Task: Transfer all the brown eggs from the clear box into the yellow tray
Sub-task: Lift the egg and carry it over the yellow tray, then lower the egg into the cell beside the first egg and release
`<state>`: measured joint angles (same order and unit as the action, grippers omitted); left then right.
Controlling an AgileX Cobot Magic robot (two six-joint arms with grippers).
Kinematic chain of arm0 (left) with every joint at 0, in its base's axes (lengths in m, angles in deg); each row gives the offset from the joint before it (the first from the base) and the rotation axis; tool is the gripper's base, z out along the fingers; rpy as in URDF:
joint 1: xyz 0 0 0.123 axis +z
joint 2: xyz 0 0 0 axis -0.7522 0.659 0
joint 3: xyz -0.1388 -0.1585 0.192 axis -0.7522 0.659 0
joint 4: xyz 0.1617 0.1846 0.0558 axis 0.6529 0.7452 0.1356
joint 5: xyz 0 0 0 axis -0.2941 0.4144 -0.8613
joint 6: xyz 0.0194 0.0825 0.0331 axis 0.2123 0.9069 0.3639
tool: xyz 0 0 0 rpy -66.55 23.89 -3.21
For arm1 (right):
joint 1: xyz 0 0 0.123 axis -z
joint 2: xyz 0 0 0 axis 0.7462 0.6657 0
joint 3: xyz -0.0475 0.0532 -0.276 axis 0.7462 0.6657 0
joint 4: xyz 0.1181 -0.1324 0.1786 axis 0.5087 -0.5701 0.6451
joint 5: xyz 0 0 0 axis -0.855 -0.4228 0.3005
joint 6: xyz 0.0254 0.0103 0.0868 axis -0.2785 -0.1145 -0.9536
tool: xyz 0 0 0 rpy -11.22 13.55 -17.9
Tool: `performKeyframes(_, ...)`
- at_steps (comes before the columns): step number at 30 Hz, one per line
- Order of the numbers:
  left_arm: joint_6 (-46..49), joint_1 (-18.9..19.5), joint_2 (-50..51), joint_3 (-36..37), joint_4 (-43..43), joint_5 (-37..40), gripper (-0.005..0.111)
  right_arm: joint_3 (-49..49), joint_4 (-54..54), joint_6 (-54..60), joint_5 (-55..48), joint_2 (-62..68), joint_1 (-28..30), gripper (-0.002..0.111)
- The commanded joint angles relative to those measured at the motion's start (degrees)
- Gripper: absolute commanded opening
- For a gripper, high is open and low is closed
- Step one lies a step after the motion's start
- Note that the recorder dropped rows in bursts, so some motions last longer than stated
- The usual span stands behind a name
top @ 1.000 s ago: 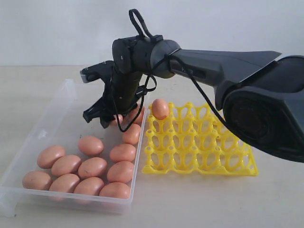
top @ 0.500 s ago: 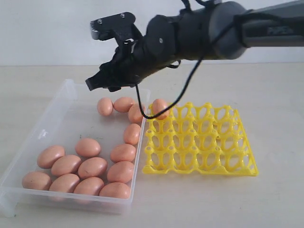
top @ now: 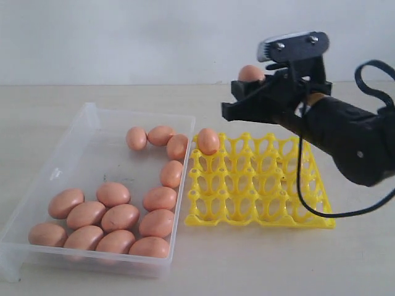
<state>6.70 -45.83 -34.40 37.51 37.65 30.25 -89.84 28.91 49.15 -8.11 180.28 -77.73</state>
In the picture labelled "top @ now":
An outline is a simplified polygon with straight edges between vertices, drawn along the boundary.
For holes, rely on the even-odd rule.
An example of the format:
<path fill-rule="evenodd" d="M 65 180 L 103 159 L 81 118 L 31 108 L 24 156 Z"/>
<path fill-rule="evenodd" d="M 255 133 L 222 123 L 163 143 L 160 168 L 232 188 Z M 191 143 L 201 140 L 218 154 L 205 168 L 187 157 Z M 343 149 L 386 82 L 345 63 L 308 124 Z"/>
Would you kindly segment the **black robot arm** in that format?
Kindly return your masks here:
<path fill-rule="evenodd" d="M 276 72 L 262 82 L 231 82 L 236 102 L 222 103 L 224 119 L 280 125 L 330 155 L 355 184 L 371 187 L 394 175 L 394 101 L 364 83 L 362 67 L 355 82 L 384 103 L 376 113 L 331 96 L 322 57 L 268 68 Z"/>

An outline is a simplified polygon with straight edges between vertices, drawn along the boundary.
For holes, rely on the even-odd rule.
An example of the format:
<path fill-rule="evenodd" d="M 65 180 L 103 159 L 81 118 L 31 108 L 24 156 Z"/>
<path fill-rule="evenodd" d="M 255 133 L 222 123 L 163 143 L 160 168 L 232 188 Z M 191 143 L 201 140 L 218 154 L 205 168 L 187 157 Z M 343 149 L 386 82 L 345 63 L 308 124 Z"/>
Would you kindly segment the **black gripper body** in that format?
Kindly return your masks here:
<path fill-rule="evenodd" d="M 262 85 L 263 122 L 285 126 L 298 105 L 312 94 L 331 95 L 322 58 L 274 62 L 265 68 L 274 73 Z"/>

